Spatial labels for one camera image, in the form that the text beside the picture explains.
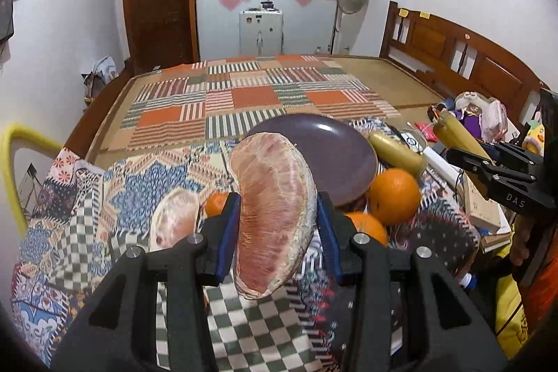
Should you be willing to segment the person right hand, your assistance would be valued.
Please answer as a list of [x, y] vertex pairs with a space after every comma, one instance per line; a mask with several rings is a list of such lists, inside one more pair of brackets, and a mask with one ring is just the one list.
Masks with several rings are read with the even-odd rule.
[[530, 239], [530, 231], [533, 225], [528, 219], [520, 219], [515, 222], [513, 241], [510, 249], [510, 260], [514, 266], [521, 266], [530, 257], [527, 241]]

